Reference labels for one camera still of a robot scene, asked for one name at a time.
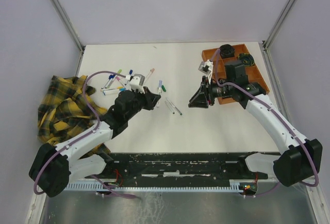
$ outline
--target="metal floor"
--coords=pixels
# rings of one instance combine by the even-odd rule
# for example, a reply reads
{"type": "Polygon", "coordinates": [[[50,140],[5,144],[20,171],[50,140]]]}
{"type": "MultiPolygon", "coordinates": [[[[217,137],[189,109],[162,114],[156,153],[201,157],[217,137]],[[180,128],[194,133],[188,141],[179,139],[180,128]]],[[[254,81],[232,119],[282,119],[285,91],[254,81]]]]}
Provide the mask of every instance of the metal floor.
{"type": "MultiPolygon", "coordinates": [[[[273,185],[259,182],[259,192],[273,185]]],[[[317,223],[306,187],[299,184],[246,199],[237,193],[132,194],[141,199],[65,191],[46,199],[39,224],[317,223]]]]}

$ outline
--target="orange tray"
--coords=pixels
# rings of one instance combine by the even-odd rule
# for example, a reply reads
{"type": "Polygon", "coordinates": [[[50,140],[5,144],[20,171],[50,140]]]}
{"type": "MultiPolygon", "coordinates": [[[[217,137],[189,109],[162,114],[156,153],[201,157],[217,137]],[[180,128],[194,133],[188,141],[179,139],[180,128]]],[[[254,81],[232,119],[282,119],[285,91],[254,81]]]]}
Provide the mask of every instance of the orange tray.
{"type": "MultiPolygon", "coordinates": [[[[233,45],[232,46],[235,49],[235,54],[234,57],[232,58],[225,58],[222,59],[220,57],[219,63],[218,63],[218,77],[219,78],[226,78],[226,71],[225,71],[225,63],[229,61],[234,61],[237,60],[237,57],[240,55],[240,53],[249,53],[249,50],[247,49],[245,44],[240,44],[240,45],[233,45]]],[[[204,50],[202,51],[202,58],[203,61],[210,60],[213,56],[213,54],[216,52],[217,48],[215,49],[209,49],[209,50],[204,50]]],[[[266,93],[269,93],[269,88],[267,87],[262,75],[260,74],[260,71],[256,65],[250,66],[250,67],[245,67],[246,74],[249,77],[249,82],[258,82],[260,86],[266,90],[266,93]]],[[[233,103],[235,102],[233,98],[218,98],[219,104],[228,104],[228,103],[233,103]]]]}

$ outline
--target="red wire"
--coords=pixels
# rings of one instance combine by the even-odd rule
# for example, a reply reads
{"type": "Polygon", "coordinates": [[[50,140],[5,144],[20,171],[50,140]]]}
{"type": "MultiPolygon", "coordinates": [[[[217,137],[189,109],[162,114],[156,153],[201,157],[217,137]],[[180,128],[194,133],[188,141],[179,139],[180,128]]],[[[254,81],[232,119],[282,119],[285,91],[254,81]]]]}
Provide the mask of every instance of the red wire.
{"type": "Polygon", "coordinates": [[[120,178],[121,178],[121,182],[120,182],[120,184],[119,184],[119,187],[120,186],[122,186],[123,185],[123,176],[119,173],[119,171],[116,169],[116,170],[114,170],[114,172],[117,174],[117,176],[116,176],[116,179],[115,179],[115,184],[117,184],[117,182],[118,182],[118,176],[120,176],[120,178]]]}
{"type": "Polygon", "coordinates": [[[258,182],[258,173],[256,173],[256,179],[254,181],[254,183],[256,184],[258,182]]]}

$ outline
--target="yellow plaid cloth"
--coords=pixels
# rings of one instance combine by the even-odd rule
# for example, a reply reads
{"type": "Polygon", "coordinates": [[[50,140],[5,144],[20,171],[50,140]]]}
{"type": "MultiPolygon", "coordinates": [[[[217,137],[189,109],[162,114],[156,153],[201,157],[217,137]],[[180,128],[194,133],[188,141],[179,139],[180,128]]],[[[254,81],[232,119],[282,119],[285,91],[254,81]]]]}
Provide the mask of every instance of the yellow plaid cloth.
{"type": "MultiPolygon", "coordinates": [[[[38,108],[38,138],[52,146],[67,141],[93,125],[95,115],[83,97],[83,86],[87,76],[61,78],[53,76],[47,94],[38,108]]],[[[108,110],[97,106],[89,97],[95,88],[86,87],[88,102],[99,115],[108,110]]]]}

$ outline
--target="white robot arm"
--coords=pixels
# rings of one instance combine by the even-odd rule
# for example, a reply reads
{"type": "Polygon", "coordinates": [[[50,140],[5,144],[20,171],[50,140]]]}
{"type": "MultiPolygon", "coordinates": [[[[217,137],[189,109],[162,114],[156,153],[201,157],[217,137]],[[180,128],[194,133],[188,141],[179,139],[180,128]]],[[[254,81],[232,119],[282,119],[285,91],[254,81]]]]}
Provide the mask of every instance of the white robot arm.
{"type": "Polygon", "coordinates": [[[285,186],[300,182],[314,175],[315,171],[318,173],[322,157],[321,143],[316,139],[308,140],[280,114],[265,90],[256,82],[249,82],[243,63],[237,60],[225,64],[227,79],[219,81],[221,87],[214,80],[209,80],[212,75],[210,69],[213,68],[210,64],[212,62],[207,61],[200,65],[199,70],[207,77],[203,76],[201,86],[188,106],[208,108],[217,97],[232,97],[261,123],[280,152],[280,156],[248,153],[243,157],[247,169],[275,175],[285,186]]]}
{"type": "Polygon", "coordinates": [[[120,92],[114,105],[101,117],[100,123],[95,122],[83,133],[55,147],[50,144],[40,147],[29,176],[36,181],[39,175],[38,186],[49,197],[61,193],[70,182],[100,174],[112,160],[109,155],[100,151],[88,158],[80,158],[94,147],[119,135],[127,128],[133,116],[142,109],[152,110],[159,101],[160,95],[151,93],[143,86],[144,76],[135,74],[127,78],[130,80],[131,91],[120,92]]]}

